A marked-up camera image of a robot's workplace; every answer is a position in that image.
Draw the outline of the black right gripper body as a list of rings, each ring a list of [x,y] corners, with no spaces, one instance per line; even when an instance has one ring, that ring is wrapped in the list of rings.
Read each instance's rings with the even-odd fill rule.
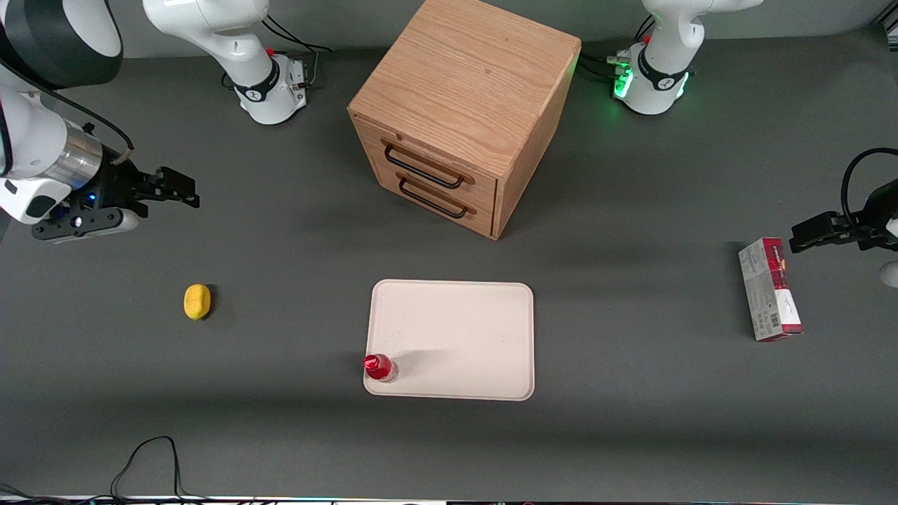
[[[131,210],[138,217],[147,216],[147,205],[141,202],[126,201],[126,176],[129,173],[141,172],[134,163],[125,161],[113,166],[107,158],[103,158],[96,175],[86,185],[77,189],[78,210],[102,210],[103,208],[121,208]]]

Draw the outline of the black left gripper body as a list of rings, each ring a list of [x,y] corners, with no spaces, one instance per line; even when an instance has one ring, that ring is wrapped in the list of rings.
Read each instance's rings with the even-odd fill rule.
[[[866,199],[864,217],[870,242],[888,250],[897,249],[897,179],[877,188]]]

